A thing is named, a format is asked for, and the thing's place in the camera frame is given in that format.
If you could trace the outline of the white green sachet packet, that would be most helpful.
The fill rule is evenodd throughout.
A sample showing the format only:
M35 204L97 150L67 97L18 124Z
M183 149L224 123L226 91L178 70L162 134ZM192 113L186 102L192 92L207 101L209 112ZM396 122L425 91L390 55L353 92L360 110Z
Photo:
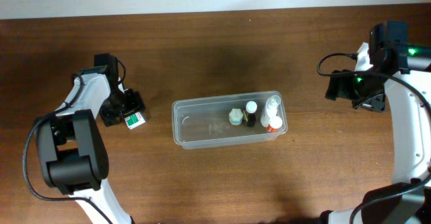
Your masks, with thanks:
M141 126L142 124L146 123L146 120L141 112L136 112L130 116L127 116L125 118L125 123L128 129L133 130L134 128L137 128L138 126Z

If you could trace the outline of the white spray bottle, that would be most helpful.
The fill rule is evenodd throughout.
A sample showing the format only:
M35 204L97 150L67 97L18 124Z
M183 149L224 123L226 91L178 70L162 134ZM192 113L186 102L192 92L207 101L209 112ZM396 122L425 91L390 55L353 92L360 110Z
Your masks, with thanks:
M281 104L281 98L273 95L267 99L261 112L261 125L268 127L271 118L277 115L278 107Z

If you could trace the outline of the orange tube white cap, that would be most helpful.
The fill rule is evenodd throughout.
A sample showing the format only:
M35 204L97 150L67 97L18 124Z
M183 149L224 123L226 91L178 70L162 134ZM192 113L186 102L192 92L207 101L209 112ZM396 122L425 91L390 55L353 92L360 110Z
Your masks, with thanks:
M269 124L267 125L268 133L276 133L283 125L283 120L279 116L274 116L269 119Z

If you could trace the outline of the dark bottle white cap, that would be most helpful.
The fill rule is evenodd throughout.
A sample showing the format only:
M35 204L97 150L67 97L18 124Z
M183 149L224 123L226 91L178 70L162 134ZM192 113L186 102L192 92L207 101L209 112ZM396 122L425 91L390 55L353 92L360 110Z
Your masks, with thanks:
M255 101L249 101L243 110L243 122L246 126L254 127L256 122L257 103Z

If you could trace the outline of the small gold lid jar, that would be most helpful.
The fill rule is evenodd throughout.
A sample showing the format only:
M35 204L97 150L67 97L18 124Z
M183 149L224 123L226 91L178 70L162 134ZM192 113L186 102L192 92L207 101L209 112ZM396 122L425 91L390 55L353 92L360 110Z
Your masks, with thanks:
M240 108L233 108L228 115L230 124L234 126L241 124L243 121L243 117L244 115Z

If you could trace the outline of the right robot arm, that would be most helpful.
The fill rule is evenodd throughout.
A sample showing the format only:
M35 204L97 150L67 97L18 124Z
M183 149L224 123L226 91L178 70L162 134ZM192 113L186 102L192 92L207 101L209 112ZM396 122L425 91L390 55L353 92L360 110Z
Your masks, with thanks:
M325 211L318 223L430 222L430 47L410 44L404 22L375 25L370 40L349 54L355 69L327 74L328 100L354 109L390 107L394 168L391 185L371 190L345 211Z

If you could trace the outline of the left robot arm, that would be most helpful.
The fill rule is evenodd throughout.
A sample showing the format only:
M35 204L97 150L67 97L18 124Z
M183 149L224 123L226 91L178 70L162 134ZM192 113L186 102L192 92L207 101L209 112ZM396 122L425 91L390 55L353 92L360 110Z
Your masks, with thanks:
M145 123L139 92L125 88L126 67L115 56L94 57L93 67L74 73L73 88L53 112L38 118L27 137L36 140L44 182L62 194L52 202L75 201L93 223L133 223L108 181L108 153L96 118L105 126Z

